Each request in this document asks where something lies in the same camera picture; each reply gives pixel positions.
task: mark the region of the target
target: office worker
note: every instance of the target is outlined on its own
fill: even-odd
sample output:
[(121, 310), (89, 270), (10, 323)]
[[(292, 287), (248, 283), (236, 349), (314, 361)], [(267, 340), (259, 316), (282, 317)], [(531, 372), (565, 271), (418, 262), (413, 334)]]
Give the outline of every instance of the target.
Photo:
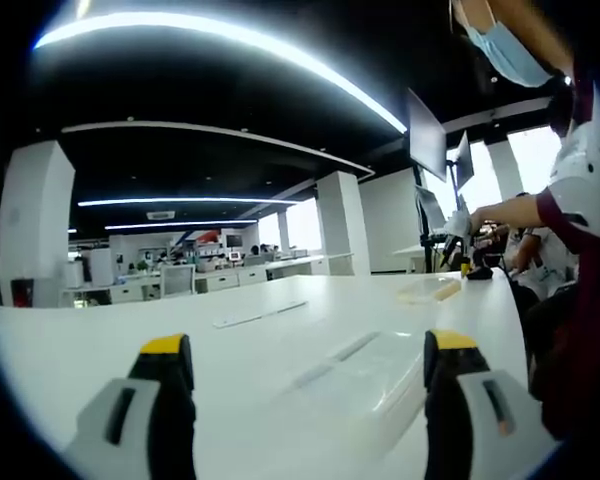
[(564, 437), (587, 424), (600, 390), (600, 78), (593, 78), (586, 59), (574, 59), (570, 46), (529, 0), (451, 0), (450, 6), (471, 42), (511, 82), (538, 87), (555, 72), (573, 79), (571, 132), (550, 185), (537, 195), (480, 208), (470, 219), (472, 232), (485, 221), (546, 226), (580, 255), (576, 307), (564, 344), (552, 352), (547, 366), (552, 373), (542, 393), (544, 423)]

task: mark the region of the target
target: blue face mask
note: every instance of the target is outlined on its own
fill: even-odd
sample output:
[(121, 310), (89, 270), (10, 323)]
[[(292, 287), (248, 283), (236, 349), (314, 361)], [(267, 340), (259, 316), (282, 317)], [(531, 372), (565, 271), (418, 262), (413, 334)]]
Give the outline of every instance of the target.
[(539, 87), (549, 75), (513, 33), (497, 22), (485, 35), (467, 27), (469, 39), (484, 52), (493, 68), (504, 78), (525, 87)]

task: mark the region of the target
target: black ceiling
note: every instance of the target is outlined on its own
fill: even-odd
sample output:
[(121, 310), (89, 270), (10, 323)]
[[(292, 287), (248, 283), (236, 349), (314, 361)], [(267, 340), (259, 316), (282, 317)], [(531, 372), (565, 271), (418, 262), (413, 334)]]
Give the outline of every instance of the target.
[[(91, 4), (87, 17), (174, 11), (266, 32), (319, 58), (403, 122), (407, 88), (446, 122), (551, 95), (559, 84), (523, 89), (501, 78), (493, 83), (492, 77), (498, 77), (482, 55), (450, 33), (445, 0)], [(73, 8), (71, 3), (61, 9), (52, 26), (70, 21)], [(164, 27), (93, 32), (34, 50), (19, 113), (12, 122), (15, 145), (60, 140), (76, 167), (74, 201), (155, 195), (271, 197), (342, 168), (324, 158), (225, 135), (164, 128), (62, 134), (68, 126), (132, 117), (248, 129), (361, 162), (367, 152), (400, 138), (362, 103), (311, 72), (236, 42)], [(522, 124), (542, 120), (535, 114)], [(480, 127), (472, 136), (487, 134)], [(401, 168), (402, 159), (395, 153), (376, 159), (373, 169), (382, 173)], [(248, 208), (232, 210), (244, 213)], [(224, 211), (218, 205), (206, 210), (180, 206), (178, 216), (233, 216)], [(72, 222), (86, 225), (87, 231), (81, 232), (85, 235), (107, 224), (134, 223), (143, 210), (90, 212), (93, 217), (87, 219), (72, 214)]]

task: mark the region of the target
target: window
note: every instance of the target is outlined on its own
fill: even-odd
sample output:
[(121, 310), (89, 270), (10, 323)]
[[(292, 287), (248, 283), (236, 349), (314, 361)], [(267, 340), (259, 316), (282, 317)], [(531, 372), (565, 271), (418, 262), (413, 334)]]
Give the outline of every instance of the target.
[(268, 215), (258, 221), (258, 235), (260, 243), (280, 246), (280, 227), (278, 226), (277, 213)]
[(287, 209), (289, 246), (307, 250), (320, 250), (320, 220), (315, 198), (310, 198)]
[[(457, 148), (447, 151), (447, 158), (455, 158)], [(471, 144), (471, 157), (473, 159), (474, 176), (461, 189), (460, 194), (467, 202), (467, 207), (470, 212), (473, 212), (479, 207), (491, 205), (502, 201), (500, 188), (496, 173), (493, 169), (491, 155), (484, 142), (476, 142)], [(450, 217), (456, 210), (456, 199), (453, 194), (453, 184), (447, 170), (447, 183), (444, 183), (438, 178), (431, 175), (429, 172), (424, 172), (427, 188), (436, 194), (438, 203), (445, 217)]]
[(562, 145), (550, 127), (534, 128), (509, 135), (525, 192), (534, 194), (549, 184), (551, 167)]

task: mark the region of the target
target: drawer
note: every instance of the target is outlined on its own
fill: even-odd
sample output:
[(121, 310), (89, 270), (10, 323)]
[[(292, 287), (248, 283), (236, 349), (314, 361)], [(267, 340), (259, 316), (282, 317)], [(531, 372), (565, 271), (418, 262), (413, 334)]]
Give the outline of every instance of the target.
[(129, 302), (141, 302), (142, 298), (142, 287), (138, 285), (128, 287), (114, 287), (110, 290), (111, 303), (129, 303)]
[(322, 260), (315, 260), (311, 262), (311, 275), (330, 275), (329, 260), (323, 258)]
[(217, 277), (207, 278), (207, 291), (217, 292), (226, 288), (238, 286), (238, 275), (218, 275)]
[(254, 283), (262, 283), (267, 281), (267, 271), (264, 268), (249, 270), (238, 273), (238, 281), (240, 286), (252, 285)]

